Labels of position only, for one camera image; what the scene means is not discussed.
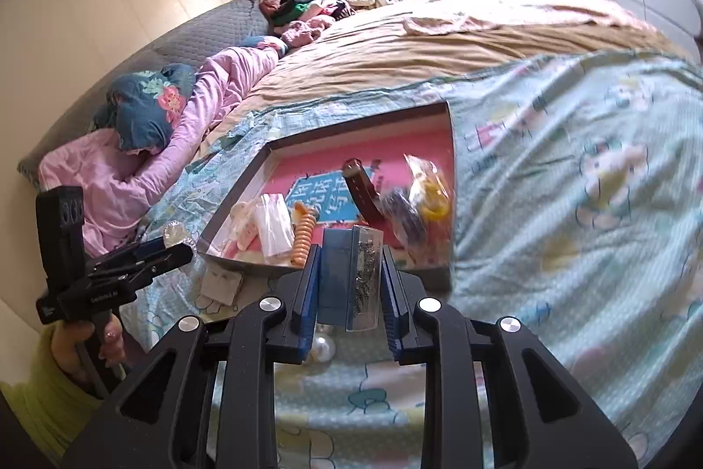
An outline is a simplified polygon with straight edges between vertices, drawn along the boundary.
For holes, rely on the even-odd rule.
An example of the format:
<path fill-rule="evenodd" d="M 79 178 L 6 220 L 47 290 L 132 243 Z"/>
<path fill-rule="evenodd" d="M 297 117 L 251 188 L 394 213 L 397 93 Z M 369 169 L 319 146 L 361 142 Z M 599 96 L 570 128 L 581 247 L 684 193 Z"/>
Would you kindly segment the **green left sleeve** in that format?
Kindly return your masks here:
<path fill-rule="evenodd" d="M 48 326 L 40 336 L 26 381 L 1 384 L 10 412 L 52 467 L 58 467 L 64 452 L 102 405 L 102 399 L 70 380 L 57 365 L 51 353 L 56 331 L 56 325 Z"/>

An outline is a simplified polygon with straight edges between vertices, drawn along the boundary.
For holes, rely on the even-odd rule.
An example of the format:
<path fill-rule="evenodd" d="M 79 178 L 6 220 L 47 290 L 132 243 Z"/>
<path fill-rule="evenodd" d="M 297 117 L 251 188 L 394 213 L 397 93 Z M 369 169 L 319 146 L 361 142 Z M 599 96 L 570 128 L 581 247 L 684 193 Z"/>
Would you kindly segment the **bag with silver chain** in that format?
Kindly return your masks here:
<path fill-rule="evenodd" d="M 186 229 L 182 222 L 167 222 L 162 229 L 162 240 L 165 247 L 175 247 L 175 245 L 185 244 L 191 249 L 196 247 L 196 241 L 191 232 Z"/>

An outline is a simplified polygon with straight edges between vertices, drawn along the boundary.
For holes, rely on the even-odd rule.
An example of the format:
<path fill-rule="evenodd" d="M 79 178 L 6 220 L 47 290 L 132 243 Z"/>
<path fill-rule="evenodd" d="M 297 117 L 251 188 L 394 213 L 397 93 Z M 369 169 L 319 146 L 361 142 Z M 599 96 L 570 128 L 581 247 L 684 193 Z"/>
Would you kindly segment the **pile of clothes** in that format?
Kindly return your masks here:
<path fill-rule="evenodd" d="M 256 47 L 277 47 L 283 52 L 305 47 L 335 22 L 379 5 L 379 0 L 260 0 L 258 9 L 269 33 Z"/>

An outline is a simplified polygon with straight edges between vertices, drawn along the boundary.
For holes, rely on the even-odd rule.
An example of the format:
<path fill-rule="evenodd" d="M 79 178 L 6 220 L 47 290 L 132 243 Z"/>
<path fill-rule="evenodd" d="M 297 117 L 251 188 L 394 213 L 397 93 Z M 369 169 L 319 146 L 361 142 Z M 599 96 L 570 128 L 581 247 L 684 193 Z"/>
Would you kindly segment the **bag of dark beads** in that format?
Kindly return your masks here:
<path fill-rule="evenodd" d="M 423 220 L 402 188 L 392 188 L 381 195 L 380 211 L 403 247 L 420 247 L 427 240 Z"/>

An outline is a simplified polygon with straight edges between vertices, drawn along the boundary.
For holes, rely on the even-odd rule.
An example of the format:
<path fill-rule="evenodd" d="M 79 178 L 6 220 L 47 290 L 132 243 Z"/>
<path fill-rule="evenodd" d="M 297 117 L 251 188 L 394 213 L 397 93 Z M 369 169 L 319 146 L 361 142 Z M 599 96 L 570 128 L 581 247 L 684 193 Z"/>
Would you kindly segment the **Hello Kitty green bedsheet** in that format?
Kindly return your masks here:
<path fill-rule="evenodd" d="M 697 468 L 674 435 L 702 387 L 702 71 L 654 51 L 542 56 L 250 113 L 139 226 L 204 231 L 263 145 L 444 104 L 453 130 L 449 302 L 514 316 L 643 468 Z"/>

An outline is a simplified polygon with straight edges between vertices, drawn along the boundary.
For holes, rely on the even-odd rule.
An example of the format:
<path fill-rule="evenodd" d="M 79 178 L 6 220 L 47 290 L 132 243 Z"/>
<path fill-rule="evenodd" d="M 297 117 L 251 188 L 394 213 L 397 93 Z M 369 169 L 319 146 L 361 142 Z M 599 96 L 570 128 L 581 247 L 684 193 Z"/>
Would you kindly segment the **clear plastic packet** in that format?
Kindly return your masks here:
<path fill-rule="evenodd" d="M 256 200 L 254 218 L 264 258 L 279 257 L 291 251 L 291 215 L 281 194 L 262 194 Z"/>

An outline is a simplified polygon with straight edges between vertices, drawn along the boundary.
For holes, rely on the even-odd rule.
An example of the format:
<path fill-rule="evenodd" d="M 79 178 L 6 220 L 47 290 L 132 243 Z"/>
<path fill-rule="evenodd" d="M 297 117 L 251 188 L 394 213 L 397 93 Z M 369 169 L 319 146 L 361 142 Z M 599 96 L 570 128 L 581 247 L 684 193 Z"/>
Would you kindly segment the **pink patterned blanket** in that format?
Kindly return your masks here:
<path fill-rule="evenodd" d="M 656 29 L 609 0 L 427 0 L 412 8 L 403 20 L 406 33 L 422 36 L 581 24 L 645 32 Z"/>

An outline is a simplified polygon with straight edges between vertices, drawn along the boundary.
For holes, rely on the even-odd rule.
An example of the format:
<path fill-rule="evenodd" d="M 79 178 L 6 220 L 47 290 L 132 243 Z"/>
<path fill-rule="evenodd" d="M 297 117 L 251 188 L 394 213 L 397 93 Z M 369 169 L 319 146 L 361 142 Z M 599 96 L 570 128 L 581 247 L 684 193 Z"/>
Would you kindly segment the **brown leather wristwatch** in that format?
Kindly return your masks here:
<path fill-rule="evenodd" d="M 349 194 L 363 220 L 370 225 L 383 224 L 385 218 L 378 206 L 380 195 L 375 190 L 361 161 L 357 158 L 349 158 L 343 163 L 341 172 Z"/>

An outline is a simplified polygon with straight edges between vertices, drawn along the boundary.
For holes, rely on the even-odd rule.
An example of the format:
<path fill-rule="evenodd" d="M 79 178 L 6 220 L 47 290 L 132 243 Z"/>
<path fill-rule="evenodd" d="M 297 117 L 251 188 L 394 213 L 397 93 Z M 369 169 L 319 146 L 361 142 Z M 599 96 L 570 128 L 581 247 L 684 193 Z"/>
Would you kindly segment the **blue floral pillow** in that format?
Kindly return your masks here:
<path fill-rule="evenodd" d="M 94 113 L 93 130 L 112 128 L 124 153 L 160 153 L 170 142 L 196 84 L 196 69 L 167 64 L 116 77 Z"/>

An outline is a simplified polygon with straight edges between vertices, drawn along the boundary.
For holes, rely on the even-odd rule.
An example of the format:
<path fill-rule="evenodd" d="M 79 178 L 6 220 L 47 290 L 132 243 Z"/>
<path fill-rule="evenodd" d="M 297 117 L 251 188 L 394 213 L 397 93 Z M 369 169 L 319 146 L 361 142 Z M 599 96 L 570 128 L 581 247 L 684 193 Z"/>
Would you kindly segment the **pink quilt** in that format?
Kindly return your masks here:
<path fill-rule="evenodd" d="M 168 64 L 116 77 L 91 132 L 47 153 L 40 188 L 83 189 L 83 242 L 98 257 L 134 238 L 152 206 L 191 162 L 201 140 L 246 99 L 285 51 L 228 47 L 198 69 Z"/>

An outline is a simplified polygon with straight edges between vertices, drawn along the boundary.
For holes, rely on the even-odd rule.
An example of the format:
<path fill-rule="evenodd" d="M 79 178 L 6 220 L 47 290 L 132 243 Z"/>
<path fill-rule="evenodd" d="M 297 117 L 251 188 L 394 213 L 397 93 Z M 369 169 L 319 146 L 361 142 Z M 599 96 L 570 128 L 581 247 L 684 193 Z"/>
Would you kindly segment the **tan bed blanket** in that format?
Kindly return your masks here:
<path fill-rule="evenodd" d="M 370 88 L 393 88 L 437 76 L 511 61 L 599 50 L 653 50 L 681 58 L 688 53 L 658 30 L 594 24 L 498 27 L 443 36 L 408 34 L 403 20 L 427 0 L 402 1 L 361 11 L 329 27 L 316 42 L 291 51 L 207 136 L 196 157 L 205 157 L 248 113 L 348 94 Z"/>

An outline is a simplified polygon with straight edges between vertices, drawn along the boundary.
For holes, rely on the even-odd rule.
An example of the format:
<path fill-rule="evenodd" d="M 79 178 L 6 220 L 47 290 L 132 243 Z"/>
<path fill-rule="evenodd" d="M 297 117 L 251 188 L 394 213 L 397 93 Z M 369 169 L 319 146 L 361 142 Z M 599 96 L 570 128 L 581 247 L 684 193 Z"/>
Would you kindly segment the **grey padded headboard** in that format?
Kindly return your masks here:
<path fill-rule="evenodd" d="M 37 145 L 17 164 L 17 171 L 30 185 L 39 186 L 38 167 L 43 157 L 65 143 L 85 135 L 92 118 L 105 101 L 107 88 L 120 75 L 141 70 L 157 70 L 167 64 L 182 63 L 199 68 L 209 56 L 226 47 L 243 43 L 248 37 L 268 31 L 268 22 L 258 8 L 260 0 L 232 0 L 188 20 L 142 47 L 85 91 L 64 111 L 39 139 Z"/>

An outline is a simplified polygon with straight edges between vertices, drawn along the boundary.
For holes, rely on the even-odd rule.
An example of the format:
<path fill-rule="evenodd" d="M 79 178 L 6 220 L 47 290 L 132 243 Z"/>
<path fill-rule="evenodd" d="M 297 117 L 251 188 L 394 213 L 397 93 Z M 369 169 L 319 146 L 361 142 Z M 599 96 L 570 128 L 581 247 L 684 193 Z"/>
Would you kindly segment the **beige earring card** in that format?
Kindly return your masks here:
<path fill-rule="evenodd" d="M 242 287 L 243 276 L 237 271 L 209 267 L 201 280 L 200 294 L 223 306 L 234 304 Z"/>

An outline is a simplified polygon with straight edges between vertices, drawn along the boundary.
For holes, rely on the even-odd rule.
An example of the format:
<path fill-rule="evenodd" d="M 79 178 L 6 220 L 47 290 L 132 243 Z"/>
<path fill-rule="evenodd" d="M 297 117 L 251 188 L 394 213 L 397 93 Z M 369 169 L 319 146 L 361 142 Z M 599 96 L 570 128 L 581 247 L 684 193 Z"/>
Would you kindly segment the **bag of yellow rings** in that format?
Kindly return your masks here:
<path fill-rule="evenodd" d="M 409 201 L 428 234 L 447 238 L 453 218 L 453 195 L 443 171 L 430 160 L 405 155 L 412 182 Z"/>

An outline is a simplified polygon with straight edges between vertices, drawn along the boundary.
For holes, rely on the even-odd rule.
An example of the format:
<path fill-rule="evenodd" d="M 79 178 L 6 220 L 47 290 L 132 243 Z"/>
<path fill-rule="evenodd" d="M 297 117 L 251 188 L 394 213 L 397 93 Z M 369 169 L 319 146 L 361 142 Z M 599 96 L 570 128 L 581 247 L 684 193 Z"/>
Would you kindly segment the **blue box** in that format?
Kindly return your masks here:
<path fill-rule="evenodd" d="M 319 324 L 347 332 L 374 330 L 380 305 L 384 234 L 373 227 L 326 229 L 319 268 Z"/>

